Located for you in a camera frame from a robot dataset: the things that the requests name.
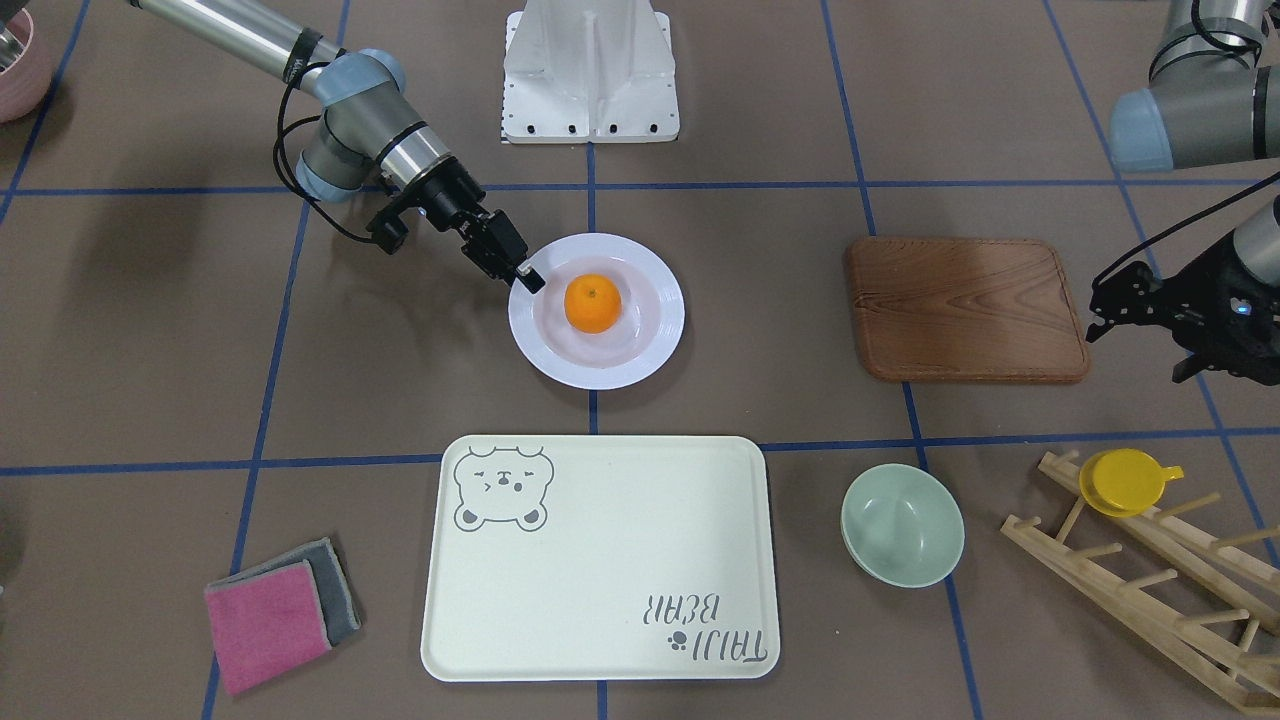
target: light blue joint cover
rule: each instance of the light blue joint cover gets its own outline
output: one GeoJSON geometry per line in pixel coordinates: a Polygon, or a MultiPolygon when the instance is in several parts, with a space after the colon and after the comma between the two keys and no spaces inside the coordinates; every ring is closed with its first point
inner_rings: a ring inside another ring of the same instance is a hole
{"type": "Polygon", "coordinates": [[[312,94],[321,105],[328,108],[352,95],[360,95],[371,87],[378,87],[387,82],[388,77],[396,81],[401,92],[404,91],[404,69],[390,54],[381,50],[348,53],[329,63],[316,78],[312,94]]]}
{"type": "Polygon", "coordinates": [[[1167,173],[1174,169],[1165,119],[1149,90],[1125,94],[1111,111],[1111,161],[1125,173],[1167,173]]]}
{"type": "Polygon", "coordinates": [[[323,202],[346,202],[356,195],[355,190],[338,187],[317,176],[302,158],[298,158],[297,170],[293,174],[297,176],[298,184],[307,195],[323,202]]]}
{"type": "Polygon", "coordinates": [[[367,55],[381,63],[383,67],[387,68],[387,72],[392,73],[392,77],[396,79],[396,87],[399,88],[401,95],[404,94],[404,87],[406,87],[404,67],[399,64],[399,60],[396,59],[396,55],[392,55],[390,53],[385,50],[379,50],[376,47],[365,47],[364,50],[357,50],[357,53],[360,53],[361,55],[367,55]]]}

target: wooden peg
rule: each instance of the wooden peg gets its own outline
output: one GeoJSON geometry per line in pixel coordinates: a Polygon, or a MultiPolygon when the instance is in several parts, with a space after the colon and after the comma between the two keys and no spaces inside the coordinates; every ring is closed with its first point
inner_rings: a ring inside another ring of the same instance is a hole
{"type": "Polygon", "coordinates": [[[1135,591],[1139,588],[1144,588],[1147,585],[1153,585],[1156,583],[1164,583],[1165,580],[1172,580],[1176,577],[1178,577],[1178,570],[1170,568],[1167,570],[1156,573],[1155,575],[1147,575],[1144,578],[1134,578],[1132,580],[1120,583],[1120,587],[1117,589],[1120,592],[1135,591]]]}
{"type": "Polygon", "coordinates": [[[1066,534],[1071,532],[1075,527],[1075,521],[1080,519],[1080,511],[1084,510],[1084,498],[1075,498],[1075,505],[1071,506],[1071,511],[1066,514],[1066,520],[1062,520],[1062,527],[1057,529],[1057,536],[1053,537],[1057,542],[1065,543],[1066,534]]]}
{"type": "Polygon", "coordinates": [[[1188,512],[1188,511],[1196,510],[1197,507],[1204,507],[1206,505],[1212,505],[1212,503],[1217,502],[1219,500],[1222,500],[1222,496],[1219,495],[1219,493],[1216,493],[1216,492],[1211,492],[1211,493],[1206,495],[1204,497],[1197,497],[1196,500],[1189,500],[1189,501],[1187,501],[1187,502],[1184,502],[1181,505],[1175,505],[1175,506],[1172,506],[1172,507],[1170,507],[1167,510],[1161,510],[1160,512],[1156,512],[1155,515],[1152,515],[1151,519],[1158,523],[1158,521],[1164,520],[1165,518],[1172,518],[1174,515],[1181,515],[1183,512],[1188,512]]]}
{"type": "MultiPolygon", "coordinates": [[[[1244,633],[1240,634],[1240,642],[1235,643],[1240,648],[1240,652],[1249,652],[1249,646],[1253,644],[1253,638],[1258,634],[1258,620],[1257,618],[1249,618],[1249,623],[1244,626],[1244,633]]],[[[1231,669],[1228,676],[1233,680],[1240,676],[1240,671],[1231,669]]]]}
{"type": "Polygon", "coordinates": [[[1084,547],[1084,548],[1080,548],[1080,550],[1073,550],[1071,552],[1068,552],[1066,555],[1068,555],[1068,557],[1079,559],[1079,560],[1087,560],[1089,557],[1097,557],[1100,555],[1115,555],[1116,552],[1120,552],[1121,550],[1124,550],[1124,546],[1120,544],[1120,543],[1117,543],[1117,542],[1114,542],[1114,543],[1110,543],[1110,544],[1100,544],[1097,547],[1084,547]]]}
{"type": "Polygon", "coordinates": [[[1208,543],[1208,548],[1219,550],[1224,547],[1235,547],[1238,544],[1244,544],[1247,542],[1257,542],[1260,539],[1280,537],[1280,528],[1267,528],[1262,530],[1254,530],[1252,533],[1244,533],[1243,536],[1235,536],[1234,538],[1220,538],[1208,543]]]}
{"type": "Polygon", "coordinates": [[[1178,620],[1174,620],[1174,626],[1185,628],[1187,625],[1212,625],[1213,623],[1235,623],[1236,620],[1248,619],[1248,610],[1235,609],[1224,610],[1221,612],[1206,612],[1203,615],[1183,615],[1178,620]]]}

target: wooden cutting board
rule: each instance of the wooden cutting board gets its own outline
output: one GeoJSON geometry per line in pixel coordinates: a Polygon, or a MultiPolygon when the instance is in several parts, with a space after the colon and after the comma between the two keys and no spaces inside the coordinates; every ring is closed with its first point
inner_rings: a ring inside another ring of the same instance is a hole
{"type": "Polygon", "coordinates": [[[881,379],[1076,383],[1089,354],[1057,252],[1034,240],[864,237],[845,254],[881,379]]]}

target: blue grid line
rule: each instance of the blue grid line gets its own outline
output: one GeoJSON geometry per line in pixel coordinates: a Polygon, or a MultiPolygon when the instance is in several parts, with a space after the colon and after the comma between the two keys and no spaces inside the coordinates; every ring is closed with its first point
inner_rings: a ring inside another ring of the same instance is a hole
{"type": "MultiPolygon", "coordinates": [[[[662,191],[662,190],[828,190],[828,188],[931,188],[931,187],[1115,187],[1116,179],[933,179],[933,181],[707,181],[707,182],[585,182],[552,183],[494,183],[485,184],[486,192],[599,192],[662,191]]],[[[1160,179],[1125,178],[1126,186],[1140,187],[1248,187],[1249,179],[1160,179]]],[[[381,192],[369,186],[364,192],[381,192]]],[[[169,196],[169,195],[288,195],[284,186],[212,186],[212,187],[33,187],[3,190],[0,195],[13,197],[115,197],[115,196],[169,196]]]]}
{"type": "Polygon", "coordinates": [[[202,720],[210,720],[214,716],[214,701],[218,698],[218,678],[220,675],[221,669],[218,666],[218,656],[215,655],[212,662],[209,664],[209,682],[205,684],[205,702],[200,711],[202,720]]]}
{"type": "Polygon", "coordinates": [[[486,184],[485,191],[531,192],[531,191],[577,191],[589,190],[585,182],[515,182],[506,184],[486,184]]]}
{"type": "Polygon", "coordinates": [[[284,186],[227,186],[227,187],[73,187],[15,190],[19,197],[116,197],[157,195],[279,195],[288,193],[284,186]]]}
{"type": "MultiPolygon", "coordinates": [[[[906,418],[911,424],[911,438],[915,445],[915,459],[920,469],[929,471],[929,456],[924,451],[924,439],[920,436],[920,416],[915,409],[915,393],[911,383],[902,383],[902,401],[906,404],[906,418]]],[[[969,656],[969,637],[964,630],[964,614],[960,611],[960,594],[956,592],[955,573],[948,573],[942,584],[947,591],[947,607],[951,609],[951,629],[956,635],[956,650],[960,652],[960,666],[964,670],[965,688],[969,691],[969,707],[974,720],[983,720],[982,696],[978,692],[978,676],[973,670],[973,659],[969,656]]]]}
{"type": "MultiPolygon", "coordinates": [[[[588,411],[590,413],[590,395],[588,396],[588,411]]],[[[1171,430],[1125,430],[1125,432],[1098,432],[1098,433],[1043,433],[1020,436],[957,436],[957,437],[922,437],[916,438],[886,438],[886,439],[851,439],[851,441],[795,441],[795,442],[763,442],[756,443],[762,452],[820,452],[840,450],[888,450],[915,447],[978,447],[992,445],[1052,445],[1052,443],[1083,443],[1083,442],[1129,442],[1135,439],[1188,439],[1188,438],[1216,438],[1221,434],[1230,437],[1275,437],[1280,436],[1280,427],[1260,428],[1224,428],[1221,432],[1215,428],[1171,429],[1171,430]]],[[[349,468],[361,465],[413,465],[440,462],[442,454],[411,454],[411,455],[348,455],[330,457],[270,457],[261,460],[192,460],[179,462],[119,462],[119,464],[90,464],[90,465],[19,465],[0,468],[0,478],[27,478],[47,475],[110,475],[132,473],[179,473],[201,470],[247,470],[255,462],[260,469],[274,470],[280,468],[349,468]]]]}
{"type": "Polygon", "coordinates": [[[443,455],[439,452],[426,455],[360,455],[348,457],[282,457],[278,460],[260,460],[257,466],[264,470],[280,468],[356,468],[361,465],[428,465],[440,462],[443,455]]]}
{"type": "MultiPolygon", "coordinates": [[[[1053,13],[1053,8],[1050,0],[1041,0],[1041,3],[1044,5],[1044,12],[1048,14],[1050,23],[1053,26],[1053,32],[1057,35],[1059,44],[1062,46],[1062,54],[1066,56],[1066,64],[1071,69],[1071,77],[1075,78],[1076,90],[1079,90],[1080,99],[1084,101],[1084,108],[1088,110],[1089,119],[1093,122],[1093,131],[1097,133],[1098,142],[1102,143],[1102,151],[1107,155],[1107,161],[1110,163],[1111,160],[1110,143],[1107,142],[1106,133],[1102,132],[1102,123],[1098,122],[1097,113],[1094,113],[1093,102],[1089,100],[1089,94],[1085,90],[1084,82],[1080,78],[1080,73],[1075,65],[1075,59],[1071,56],[1071,50],[1066,44],[1066,36],[1062,33],[1062,28],[1057,22],[1057,15],[1053,13]]],[[[1120,170],[1116,169],[1115,164],[1111,165],[1111,172],[1116,177],[1117,182],[1116,187],[1124,196],[1125,206],[1128,206],[1129,209],[1129,217],[1133,220],[1134,229],[1137,229],[1138,232],[1138,240],[1139,241],[1147,240],[1147,231],[1142,227],[1142,220],[1138,218],[1138,211],[1133,205],[1133,200],[1129,197],[1129,190],[1125,186],[1126,182],[1125,178],[1120,174],[1120,170]]],[[[1157,277],[1160,277],[1162,274],[1160,272],[1160,265],[1156,263],[1156,255],[1155,252],[1152,252],[1149,247],[1147,249],[1146,256],[1147,260],[1151,263],[1151,269],[1156,273],[1157,277]]],[[[1266,524],[1262,520],[1262,512],[1258,510],[1257,501],[1253,498],[1253,491],[1249,487],[1249,480],[1244,475],[1244,470],[1240,468],[1239,460],[1235,456],[1235,448],[1231,446],[1231,438],[1225,432],[1225,428],[1222,425],[1222,419],[1221,416],[1219,416],[1217,413],[1217,404],[1213,402],[1213,393],[1210,391],[1208,383],[1204,382],[1204,375],[1197,374],[1196,383],[1199,387],[1201,396],[1204,398],[1204,406],[1208,410],[1210,418],[1213,420],[1213,427],[1217,430],[1216,434],[1220,442],[1222,443],[1222,451],[1226,454],[1226,459],[1231,465],[1231,471],[1235,475],[1235,482],[1240,488],[1240,493],[1244,496],[1244,502],[1249,509],[1249,515],[1252,515],[1253,523],[1257,528],[1260,529],[1265,528],[1266,524]]],[[[1267,548],[1267,553],[1271,556],[1272,564],[1280,565],[1280,555],[1276,553],[1275,544],[1271,542],[1271,539],[1267,538],[1265,544],[1267,548]]]]}
{"type": "Polygon", "coordinates": [[[189,462],[114,462],[96,465],[29,465],[0,468],[0,478],[40,475],[113,475],[131,473],[179,473],[200,470],[247,470],[248,460],[195,460],[189,462]]]}
{"type": "Polygon", "coordinates": [[[822,22],[827,26],[827,47],[831,50],[831,68],[836,73],[836,90],[840,91],[840,106],[845,113],[845,131],[849,133],[849,150],[854,155],[854,172],[858,174],[858,190],[863,196],[863,215],[867,218],[867,234],[876,234],[876,215],[872,213],[872,196],[867,191],[867,176],[863,174],[863,155],[858,150],[858,133],[854,131],[854,111],[849,106],[849,92],[845,91],[845,70],[840,67],[840,50],[836,49],[836,29],[831,23],[831,8],[827,0],[822,5],[822,22]]]}
{"type": "MultiPolygon", "coordinates": [[[[234,575],[241,570],[244,557],[244,541],[248,537],[250,520],[253,516],[253,497],[257,495],[257,475],[261,469],[262,448],[266,445],[266,427],[271,419],[271,402],[275,396],[275,380],[280,370],[280,356],[284,352],[284,333],[289,327],[289,302],[293,295],[293,281],[298,275],[298,259],[302,256],[302,241],[307,232],[307,217],[311,208],[302,205],[298,213],[298,228],[293,237],[293,255],[289,258],[289,274],[284,282],[284,299],[280,302],[280,318],[275,328],[275,345],[271,348],[271,364],[266,373],[266,387],[262,389],[262,410],[259,414],[257,437],[253,441],[253,457],[250,461],[248,478],[244,482],[244,498],[241,501],[239,524],[236,528],[236,544],[232,550],[230,573],[234,575]]],[[[211,720],[214,716],[214,703],[218,700],[218,679],[220,675],[218,657],[210,661],[209,683],[205,687],[205,702],[201,720],[211,720]]]]}
{"type": "Polygon", "coordinates": [[[4,223],[5,217],[9,215],[9,206],[13,205],[14,191],[18,190],[18,183],[22,182],[23,173],[27,172],[27,164],[31,163],[31,154],[36,149],[36,138],[40,137],[40,131],[45,127],[45,119],[49,117],[49,109],[54,106],[54,99],[58,97],[58,90],[63,85],[63,77],[67,74],[67,67],[72,61],[72,53],[76,50],[76,44],[79,42],[81,29],[84,28],[84,18],[88,15],[88,1],[83,0],[81,3],[79,14],[76,15],[76,24],[72,27],[72,36],[67,40],[67,49],[63,50],[63,59],[58,63],[58,69],[54,72],[52,81],[49,83],[49,92],[40,104],[40,114],[36,115],[36,122],[31,126],[31,133],[27,136],[27,145],[22,147],[22,155],[18,158],[18,167],[13,170],[13,177],[9,179],[9,192],[5,193],[4,200],[0,201],[0,223],[4,223]]]}
{"type": "Polygon", "coordinates": [[[1222,433],[1231,437],[1280,436],[1280,428],[1226,428],[1222,433]]]}
{"type": "MultiPolygon", "coordinates": [[[[586,232],[595,231],[595,143],[586,143],[586,232]]],[[[593,436],[600,434],[600,396],[596,391],[586,391],[586,425],[593,436]]],[[[595,682],[595,717],[608,720],[609,717],[609,683],[608,680],[595,682]]]]}
{"type": "Polygon", "coordinates": [[[586,232],[595,232],[595,143],[586,143],[586,232]]]}
{"type": "Polygon", "coordinates": [[[1171,186],[1171,187],[1217,187],[1217,186],[1239,186],[1249,187],[1251,184],[1257,184],[1262,178],[1256,179],[1213,179],[1213,178],[1129,178],[1121,176],[1121,182],[1124,184],[1137,184],[1137,186],[1171,186]]]}
{"type": "Polygon", "coordinates": [[[707,182],[602,182],[595,187],[617,190],[808,190],[859,187],[858,181],[707,181],[707,182]]]}
{"type": "Polygon", "coordinates": [[[892,447],[915,447],[910,438],[896,439],[850,439],[815,442],[762,442],[756,443],[760,452],[815,452],[823,450],[886,450],[892,447]]]}
{"type": "MultiPolygon", "coordinates": [[[[858,172],[858,182],[860,184],[860,192],[863,196],[863,213],[867,217],[867,233],[870,236],[876,234],[876,218],[872,213],[870,193],[867,188],[867,178],[863,174],[863,161],[861,155],[858,151],[858,133],[854,128],[854,115],[849,106],[849,94],[845,88],[845,74],[840,68],[840,51],[836,47],[836,32],[831,22],[831,9],[827,5],[827,0],[820,0],[822,4],[822,19],[827,26],[827,42],[831,49],[831,64],[836,73],[836,85],[840,90],[840,104],[845,111],[845,126],[849,131],[849,146],[854,154],[854,169],[858,172]]],[[[911,383],[902,383],[902,398],[906,402],[906,416],[911,425],[911,441],[915,447],[915,456],[919,461],[920,469],[928,471],[929,460],[924,452],[924,445],[922,443],[920,433],[920,419],[915,410],[915,397],[911,392],[911,383]]],[[[947,589],[947,605],[951,609],[951,624],[955,630],[956,648],[960,652],[960,664],[964,669],[965,685],[969,691],[969,707],[973,712],[974,720],[983,720],[982,715],[982,698],[978,693],[978,682],[973,671],[973,662],[969,657],[969,642],[964,632],[964,616],[960,612],[960,601],[956,594],[955,580],[948,574],[945,580],[947,589]]]]}

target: blue tape line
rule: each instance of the blue tape line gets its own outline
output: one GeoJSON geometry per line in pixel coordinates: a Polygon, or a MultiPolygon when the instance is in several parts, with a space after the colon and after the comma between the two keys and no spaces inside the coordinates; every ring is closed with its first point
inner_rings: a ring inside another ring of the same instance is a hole
{"type": "Polygon", "coordinates": [[[600,393],[591,389],[586,392],[588,430],[593,436],[600,434],[600,393]]]}
{"type": "MultiPolygon", "coordinates": [[[[284,354],[284,333],[289,327],[289,304],[293,295],[293,281],[298,277],[298,259],[302,256],[302,242],[307,234],[307,217],[311,208],[306,204],[298,213],[298,228],[293,237],[293,254],[289,258],[289,274],[284,282],[284,299],[280,302],[280,319],[275,327],[275,345],[271,348],[271,365],[266,372],[266,387],[262,389],[262,410],[259,414],[257,437],[253,441],[253,457],[244,482],[244,498],[241,501],[239,525],[236,528],[236,546],[232,550],[230,573],[239,573],[244,559],[244,542],[248,538],[250,520],[253,518],[253,498],[257,495],[257,475],[261,469],[262,447],[266,445],[266,427],[271,420],[271,402],[275,396],[275,379],[280,372],[280,356],[284,354]]],[[[210,671],[210,688],[205,691],[205,717],[212,717],[216,694],[216,678],[210,671]]]]}
{"type": "Polygon", "coordinates": [[[1213,178],[1126,178],[1121,176],[1125,184],[1137,186],[1172,186],[1172,187],[1216,187],[1216,186],[1239,186],[1248,187],[1251,184],[1257,184],[1262,178],[1256,179],[1213,179],[1213,178]]]}
{"type": "Polygon", "coordinates": [[[585,182],[517,182],[507,184],[486,184],[485,191],[502,191],[502,192],[529,192],[529,191],[584,191],[590,190],[585,182]]]}
{"type": "Polygon", "coordinates": [[[334,457],[282,457],[278,460],[261,460],[257,466],[264,470],[280,468],[352,468],[357,465],[426,465],[440,462],[443,455],[357,455],[334,457]]]}
{"type": "Polygon", "coordinates": [[[867,187],[1114,187],[1114,179],[867,181],[867,187]]]}
{"type": "Polygon", "coordinates": [[[1231,437],[1280,436],[1280,428],[1226,428],[1222,432],[1231,437]]]}
{"type": "Polygon", "coordinates": [[[806,190],[859,187],[858,181],[602,182],[599,190],[806,190]]]}
{"type": "Polygon", "coordinates": [[[247,470],[250,460],[195,460],[191,462],[115,462],[99,465],[31,465],[0,468],[0,478],[38,475],[113,475],[129,473],[180,473],[201,470],[247,470]]]}
{"type": "Polygon", "coordinates": [[[595,143],[586,143],[586,232],[595,231],[595,143]]]}
{"type": "Polygon", "coordinates": [[[827,26],[827,47],[831,50],[831,67],[836,73],[836,88],[840,91],[840,106],[845,111],[845,129],[849,133],[849,149],[854,154],[854,172],[858,174],[859,192],[863,196],[863,215],[867,218],[867,234],[876,234],[876,217],[872,214],[872,196],[867,191],[867,177],[863,174],[863,155],[858,150],[858,133],[854,131],[854,113],[849,108],[849,94],[845,91],[845,72],[840,67],[840,51],[836,50],[836,31],[831,24],[831,8],[827,0],[822,3],[822,22],[827,26]]]}
{"type": "Polygon", "coordinates": [[[851,439],[818,442],[763,442],[756,443],[760,452],[814,452],[822,450],[886,450],[892,447],[915,447],[914,439],[851,439]]]}
{"type": "Polygon", "coordinates": [[[1066,45],[1066,36],[1062,33],[1062,26],[1057,22],[1057,15],[1053,14],[1053,8],[1050,5],[1050,0],[1041,0],[1044,6],[1044,13],[1048,15],[1048,22],[1053,26],[1053,35],[1057,36],[1057,44],[1062,49],[1062,56],[1066,59],[1066,67],[1071,70],[1071,78],[1075,81],[1075,90],[1080,94],[1080,100],[1084,102],[1084,109],[1089,114],[1089,122],[1093,123],[1093,132],[1098,137],[1098,142],[1102,143],[1102,152],[1107,158],[1107,165],[1111,168],[1111,176],[1116,181],[1116,188],[1120,190],[1120,196],[1124,199],[1125,208],[1129,210],[1129,220],[1133,223],[1135,231],[1140,237],[1146,237],[1142,232],[1142,223],[1138,220],[1138,210],[1133,205],[1133,199],[1129,196],[1129,188],[1125,187],[1124,177],[1120,170],[1116,169],[1115,164],[1111,163],[1111,146],[1107,143],[1107,133],[1102,131],[1102,123],[1098,120],[1098,114],[1093,110],[1093,101],[1089,100],[1089,92],[1084,88],[1084,79],[1080,78],[1080,70],[1075,65],[1075,58],[1071,56],[1071,49],[1066,45]]]}
{"type": "Polygon", "coordinates": [[[1044,445],[1066,442],[1126,442],[1132,439],[1176,439],[1217,437],[1217,430],[1125,430],[1112,433],[1047,433],[1034,436],[940,437],[923,438],[925,447],[977,447],[984,445],[1044,445]]]}
{"type": "MultiPolygon", "coordinates": [[[[911,383],[902,383],[902,400],[906,404],[906,418],[911,423],[911,438],[915,441],[915,459],[920,469],[929,471],[929,457],[924,451],[924,438],[920,436],[920,418],[915,410],[915,393],[911,383]]],[[[982,720],[982,696],[978,693],[978,679],[973,671],[973,659],[969,657],[969,639],[964,632],[964,614],[960,611],[960,596],[956,593],[955,579],[947,575],[943,584],[947,589],[947,605],[951,607],[951,628],[956,635],[956,650],[960,652],[960,666],[964,670],[965,687],[969,689],[969,708],[974,720],[982,720]]]]}
{"type": "Polygon", "coordinates": [[[156,196],[156,195],[279,195],[288,193],[283,186],[228,186],[228,187],[77,187],[18,190],[20,197],[95,197],[95,196],[156,196]]]}
{"type": "Polygon", "coordinates": [[[205,685],[205,703],[200,711],[201,720],[212,720],[214,717],[214,701],[218,700],[218,679],[221,676],[221,669],[218,666],[218,656],[209,662],[209,683],[205,685]]]}
{"type": "Polygon", "coordinates": [[[31,154],[36,149],[36,138],[40,137],[40,131],[45,127],[45,119],[49,117],[49,109],[54,105],[54,99],[58,97],[58,90],[63,85],[63,77],[67,74],[67,67],[72,61],[72,53],[76,50],[76,44],[79,42],[81,29],[84,28],[84,18],[88,15],[88,1],[83,0],[81,3],[79,14],[76,15],[76,26],[72,27],[72,36],[67,41],[67,49],[63,50],[63,59],[58,63],[58,69],[54,72],[52,79],[49,82],[49,92],[45,94],[45,99],[40,104],[40,114],[36,115],[36,122],[31,126],[31,133],[27,136],[27,145],[22,147],[22,155],[18,158],[18,167],[13,170],[13,177],[9,179],[9,192],[5,193],[4,200],[0,200],[0,223],[9,215],[9,206],[13,205],[14,191],[18,190],[18,183],[22,182],[23,173],[27,172],[27,164],[31,163],[31,154]]]}
{"type": "MultiPolygon", "coordinates": [[[[1183,430],[1129,430],[1111,433],[1046,433],[1021,436],[969,436],[969,437],[922,437],[888,439],[850,439],[850,441],[804,441],[804,442],[763,442],[756,443],[762,452],[820,452],[840,450],[891,450],[915,447],[979,447],[989,445],[1052,445],[1079,442],[1128,442],[1134,439],[1179,439],[1213,438],[1221,434],[1229,437],[1274,437],[1280,436],[1276,428],[1226,428],[1183,429],[1183,430]]],[[[347,468],[358,465],[415,465],[440,462],[440,454],[417,455],[351,455],[332,457],[275,457],[264,460],[195,460],[191,462],[122,462],[100,465],[27,465],[0,468],[0,478],[24,478],[41,475],[109,475],[129,473],[178,473],[201,470],[247,470],[253,465],[271,470],[280,468],[347,468]]]]}
{"type": "MultiPolygon", "coordinates": [[[[1126,186],[1171,187],[1247,187],[1248,179],[1134,179],[1126,186]]],[[[928,188],[928,187],[1114,187],[1115,179],[940,179],[940,181],[759,181],[759,182],[598,182],[600,192],[659,191],[659,190],[827,190],[827,188],[928,188]]],[[[582,192],[591,186],[585,182],[549,183],[497,183],[485,184],[486,192],[582,192]]],[[[361,192],[383,192],[378,186],[365,186],[361,192]]],[[[0,190],[0,195],[14,197],[93,197],[93,196],[151,196],[151,195],[280,195],[289,193],[283,186],[225,186],[225,187],[38,187],[0,190]]]]}
{"type": "Polygon", "coordinates": [[[911,439],[915,441],[915,460],[920,464],[920,469],[925,473],[929,471],[929,459],[924,454],[924,443],[920,433],[920,415],[915,411],[915,393],[911,392],[911,383],[902,383],[902,401],[906,404],[906,420],[911,425],[911,439]]]}
{"type": "Polygon", "coordinates": [[[973,674],[973,662],[969,661],[969,639],[964,632],[964,616],[960,614],[960,596],[956,593],[956,583],[947,575],[943,580],[947,588],[947,605],[951,606],[951,624],[956,633],[956,643],[960,646],[961,664],[964,665],[964,682],[969,688],[969,705],[973,707],[974,720],[982,720],[982,697],[978,696],[978,679],[973,674]]]}

